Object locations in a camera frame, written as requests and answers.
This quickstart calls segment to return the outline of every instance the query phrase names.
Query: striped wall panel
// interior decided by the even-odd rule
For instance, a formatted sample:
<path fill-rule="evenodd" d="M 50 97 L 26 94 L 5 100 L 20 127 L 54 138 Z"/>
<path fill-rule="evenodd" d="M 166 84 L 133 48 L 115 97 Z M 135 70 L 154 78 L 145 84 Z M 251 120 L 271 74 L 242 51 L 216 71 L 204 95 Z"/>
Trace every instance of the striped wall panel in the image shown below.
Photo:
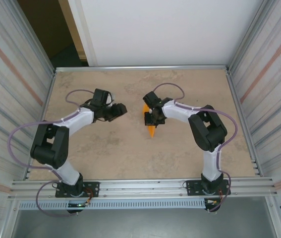
<path fill-rule="evenodd" d="M 232 79 L 266 176 L 281 198 L 281 0 L 275 1 Z"/>
<path fill-rule="evenodd" d="M 40 118 L 53 77 L 53 68 L 15 0 L 0 0 L 0 224 L 14 179 L 25 169 L 8 155 L 6 141 L 15 127 Z M 35 128 L 16 133 L 12 146 L 23 162 Z"/>

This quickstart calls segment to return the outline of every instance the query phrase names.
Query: white wall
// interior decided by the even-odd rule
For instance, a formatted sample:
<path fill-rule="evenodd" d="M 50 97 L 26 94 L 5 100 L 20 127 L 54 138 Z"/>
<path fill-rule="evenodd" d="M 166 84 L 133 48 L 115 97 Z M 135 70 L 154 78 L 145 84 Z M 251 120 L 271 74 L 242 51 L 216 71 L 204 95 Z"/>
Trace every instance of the white wall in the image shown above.
<path fill-rule="evenodd" d="M 273 3 L 251 35 L 251 43 L 231 67 L 232 81 L 257 163 L 263 175 L 273 178 L 281 201 L 281 1 Z"/>
<path fill-rule="evenodd" d="M 22 180 L 26 171 L 9 156 L 8 135 L 40 119 L 54 75 L 32 34 L 16 0 L 0 0 L 0 233 L 12 181 Z M 25 128 L 12 138 L 12 150 L 24 163 L 29 162 L 35 132 Z"/>
<path fill-rule="evenodd" d="M 262 0 L 69 0 L 90 66 L 227 64 Z"/>

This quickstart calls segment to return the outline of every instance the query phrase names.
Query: metal bracket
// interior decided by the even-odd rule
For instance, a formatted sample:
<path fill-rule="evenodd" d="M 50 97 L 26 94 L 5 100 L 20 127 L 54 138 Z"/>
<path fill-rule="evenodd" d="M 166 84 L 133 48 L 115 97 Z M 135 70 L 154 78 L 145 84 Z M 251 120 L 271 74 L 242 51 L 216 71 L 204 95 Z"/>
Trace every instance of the metal bracket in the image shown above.
<path fill-rule="evenodd" d="M 85 188 L 89 188 L 93 192 L 93 197 L 99 196 L 99 187 L 100 182 L 83 182 L 83 190 Z M 64 188 L 62 186 L 62 182 L 58 182 L 56 186 L 56 197 L 73 197 L 70 194 L 66 193 L 64 191 Z M 87 192 L 83 192 L 81 196 L 78 196 L 80 198 L 82 197 L 90 197 L 90 195 Z"/>
<path fill-rule="evenodd" d="M 228 190 L 228 180 L 226 179 L 221 182 L 219 189 L 214 193 L 208 193 L 204 190 L 204 187 L 202 186 L 202 180 L 188 180 L 185 182 L 185 184 L 188 196 L 220 196 L 220 190 L 223 194 L 226 194 Z"/>

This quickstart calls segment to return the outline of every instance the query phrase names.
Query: beige tabletop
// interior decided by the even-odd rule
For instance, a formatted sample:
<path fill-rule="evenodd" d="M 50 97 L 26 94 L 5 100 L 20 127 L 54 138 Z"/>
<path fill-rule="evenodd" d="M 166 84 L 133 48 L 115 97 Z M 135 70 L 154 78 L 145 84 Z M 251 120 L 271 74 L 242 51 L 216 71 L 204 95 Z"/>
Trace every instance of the beige tabletop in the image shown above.
<path fill-rule="evenodd" d="M 150 70 L 59 72 L 53 87 L 47 120 L 64 117 L 76 108 L 64 101 L 74 89 L 95 88 L 115 95 L 116 103 L 124 103 L 128 113 L 112 122 L 86 126 L 71 136 L 68 160 L 84 179 L 168 179 L 199 178 L 203 169 L 203 151 L 195 144 L 189 124 L 167 119 L 150 138 L 144 125 L 142 98 L 163 82 L 181 86 L 191 106 L 207 104 L 228 113 L 240 125 L 223 70 Z M 160 87 L 160 98 L 181 96 L 173 86 Z M 92 95 L 74 93 L 69 99 L 83 103 Z M 230 120 L 220 116 L 228 135 L 233 134 Z M 247 145 L 239 127 L 236 138 L 222 152 L 222 169 L 233 177 L 254 176 Z M 30 179 L 54 179 L 47 171 L 33 170 Z"/>

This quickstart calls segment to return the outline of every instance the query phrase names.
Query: orange object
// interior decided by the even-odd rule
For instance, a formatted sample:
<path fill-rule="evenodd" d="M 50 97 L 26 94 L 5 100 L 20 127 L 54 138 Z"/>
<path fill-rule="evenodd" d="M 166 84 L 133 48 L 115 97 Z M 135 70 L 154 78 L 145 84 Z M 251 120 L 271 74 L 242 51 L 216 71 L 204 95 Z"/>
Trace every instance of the orange object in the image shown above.
<path fill-rule="evenodd" d="M 143 115 L 145 116 L 145 113 L 148 113 L 149 110 L 150 110 L 149 107 L 147 106 L 147 104 L 145 104 L 144 108 L 142 110 Z M 151 138 L 154 138 L 155 129 L 156 129 L 156 127 L 154 125 L 149 125 L 148 126 L 148 130 L 149 130 Z"/>

